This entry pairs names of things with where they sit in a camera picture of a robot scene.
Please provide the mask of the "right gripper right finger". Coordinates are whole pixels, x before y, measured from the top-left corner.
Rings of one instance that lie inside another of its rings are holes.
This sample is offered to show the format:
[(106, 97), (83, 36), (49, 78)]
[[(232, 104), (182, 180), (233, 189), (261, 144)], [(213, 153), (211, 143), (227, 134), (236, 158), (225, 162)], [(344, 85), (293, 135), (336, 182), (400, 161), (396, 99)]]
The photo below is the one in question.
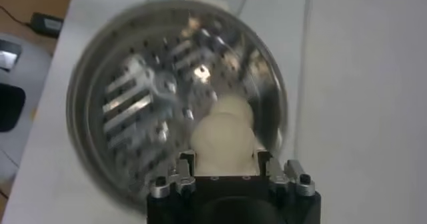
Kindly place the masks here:
[(312, 197), (316, 194), (314, 180), (307, 174), (296, 159), (287, 160), (282, 167), (279, 161), (267, 150), (256, 151), (260, 176), (267, 177), (273, 184), (273, 189), (285, 189), (302, 197)]

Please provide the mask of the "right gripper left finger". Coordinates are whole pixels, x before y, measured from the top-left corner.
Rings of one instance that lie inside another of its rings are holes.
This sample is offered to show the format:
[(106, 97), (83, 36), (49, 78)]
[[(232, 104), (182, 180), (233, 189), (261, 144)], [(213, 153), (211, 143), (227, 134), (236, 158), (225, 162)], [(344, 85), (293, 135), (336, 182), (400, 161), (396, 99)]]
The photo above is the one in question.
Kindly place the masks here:
[(152, 198), (166, 198), (174, 191), (182, 195), (183, 191), (195, 191), (195, 152), (187, 150), (179, 153), (174, 165), (167, 168), (166, 174), (158, 175), (150, 185)]

